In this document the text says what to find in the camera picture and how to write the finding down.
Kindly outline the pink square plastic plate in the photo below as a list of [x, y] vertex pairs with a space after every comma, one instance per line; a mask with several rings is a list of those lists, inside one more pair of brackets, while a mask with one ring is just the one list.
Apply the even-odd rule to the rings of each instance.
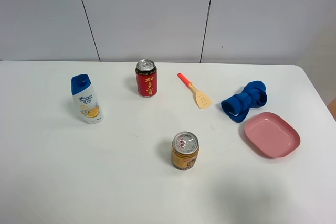
[[298, 132], [271, 112], [263, 112], [249, 119], [244, 132], [250, 142], [269, 158], [283, 158], [301, 144]]

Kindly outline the white shampoo bottle blue cap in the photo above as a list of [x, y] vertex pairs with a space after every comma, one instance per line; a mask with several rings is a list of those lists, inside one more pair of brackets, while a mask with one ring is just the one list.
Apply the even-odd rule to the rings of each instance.
[[96, 124], [103, 120], [97, 94], [87, 74], [72, 77], [71, 93], [76, 112], [85, 122]]

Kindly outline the gold drink can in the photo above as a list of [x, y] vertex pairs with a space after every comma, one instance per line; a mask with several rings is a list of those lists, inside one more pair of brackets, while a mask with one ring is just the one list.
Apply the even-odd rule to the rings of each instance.
[[199, 142], [197, 137], [188, 131], [179, 132], [172, 141], [171, 161], [179, 170], [191, 169], [198, 157]]

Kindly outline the blue knitted towel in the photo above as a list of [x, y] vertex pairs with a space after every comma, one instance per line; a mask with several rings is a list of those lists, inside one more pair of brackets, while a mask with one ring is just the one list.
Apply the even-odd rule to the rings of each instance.
[[267, 103], [266, 86], [262, 81], [249, 82], [241, 93], [221, 102], [224, 113], [234, 122], [241, 123], [251, 108], [261, 108]]

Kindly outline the red drink can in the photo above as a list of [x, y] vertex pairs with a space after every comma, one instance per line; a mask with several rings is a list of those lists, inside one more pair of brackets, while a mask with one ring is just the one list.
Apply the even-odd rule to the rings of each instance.
[[152, 97], [157, 93], [157, 67], [152, 60], [142, 59], [135, 68], [138, 93], [142, 97]]

